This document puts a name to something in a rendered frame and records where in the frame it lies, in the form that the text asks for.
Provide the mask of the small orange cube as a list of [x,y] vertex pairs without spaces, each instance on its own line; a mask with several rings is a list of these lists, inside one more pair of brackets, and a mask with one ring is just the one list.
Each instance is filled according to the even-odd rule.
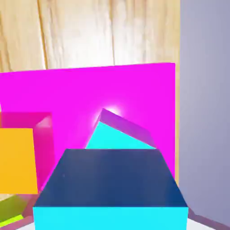
[[55,163],[49,112],[0,112],[0,194],[37,194]]

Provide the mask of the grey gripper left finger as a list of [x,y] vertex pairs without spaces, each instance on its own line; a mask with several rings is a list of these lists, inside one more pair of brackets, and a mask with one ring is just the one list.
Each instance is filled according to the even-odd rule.
[[0,230],[17,230],[34,222],[33,202],[29,202],[22,213],[0,223]]

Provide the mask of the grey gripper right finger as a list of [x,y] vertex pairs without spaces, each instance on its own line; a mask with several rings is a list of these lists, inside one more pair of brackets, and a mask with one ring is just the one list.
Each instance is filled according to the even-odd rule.
[[186,230],[230,230],[229,226],[196,215],[191,208],[188,210]]

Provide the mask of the large magenta box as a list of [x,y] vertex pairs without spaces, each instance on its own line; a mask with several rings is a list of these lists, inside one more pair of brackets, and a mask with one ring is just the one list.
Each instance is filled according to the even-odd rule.
[[0,73],[3,112],[50,112],[55,159],[83,148],[102,109],[147,129],[175,172],[175,64]]

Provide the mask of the small cyan cube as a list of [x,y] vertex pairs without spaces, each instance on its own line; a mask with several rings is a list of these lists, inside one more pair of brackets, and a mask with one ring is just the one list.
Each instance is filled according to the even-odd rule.
[[188,206],[157,149],[67,149],[35,230],[186,230]]
[[154,149],[150,132],[111,111],[102,109],[87,149]]

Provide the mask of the small lime green cube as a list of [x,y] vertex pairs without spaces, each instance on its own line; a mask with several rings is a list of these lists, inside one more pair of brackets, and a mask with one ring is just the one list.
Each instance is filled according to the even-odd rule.
[[13,195],[0,201],[0,228],[22,220],[27,201],[19,195]]

